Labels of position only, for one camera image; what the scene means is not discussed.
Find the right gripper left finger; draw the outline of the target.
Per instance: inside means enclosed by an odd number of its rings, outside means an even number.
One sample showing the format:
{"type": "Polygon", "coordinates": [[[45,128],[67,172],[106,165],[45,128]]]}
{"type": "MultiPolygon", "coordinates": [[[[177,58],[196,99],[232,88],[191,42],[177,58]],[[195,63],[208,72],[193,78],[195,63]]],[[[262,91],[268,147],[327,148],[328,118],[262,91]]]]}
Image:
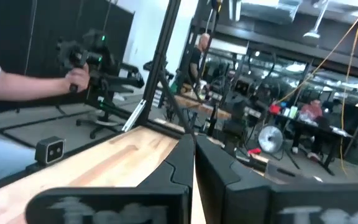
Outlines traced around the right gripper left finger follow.
{"type": "Polygon", "coordinates": [[[195,142],[185,134],[161,164],[138,186],[153,190],[146,223],[190,223],[195,142]]]}

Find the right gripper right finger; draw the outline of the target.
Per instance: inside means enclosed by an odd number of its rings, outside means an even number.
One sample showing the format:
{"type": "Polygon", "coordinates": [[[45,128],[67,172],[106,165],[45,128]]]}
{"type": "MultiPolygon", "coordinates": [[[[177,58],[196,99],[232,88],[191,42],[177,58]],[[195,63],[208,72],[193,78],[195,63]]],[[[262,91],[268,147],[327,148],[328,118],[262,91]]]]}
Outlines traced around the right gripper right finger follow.
{"type": "Polygon", "coordinates": [[[270,181],[205,136],[197,136],[196,177],[207,223],[266,223],[270,181]]]}

